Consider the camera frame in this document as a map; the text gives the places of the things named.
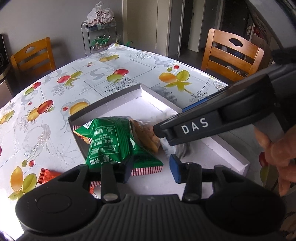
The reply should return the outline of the person right hand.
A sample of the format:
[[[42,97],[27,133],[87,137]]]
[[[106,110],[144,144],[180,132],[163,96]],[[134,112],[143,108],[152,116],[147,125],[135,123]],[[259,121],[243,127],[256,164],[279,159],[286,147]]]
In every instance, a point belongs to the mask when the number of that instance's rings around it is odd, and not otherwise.
[[[266,161],[277,168],[278,191],[280,196],[284,196],[288,193],[290,185],[295,183],[295,164],[290,162],[296,156],[295,126],[276,143],[271,142],[268,136],[258,128],[254,129],[254,133],[259,145],[264,148]]]

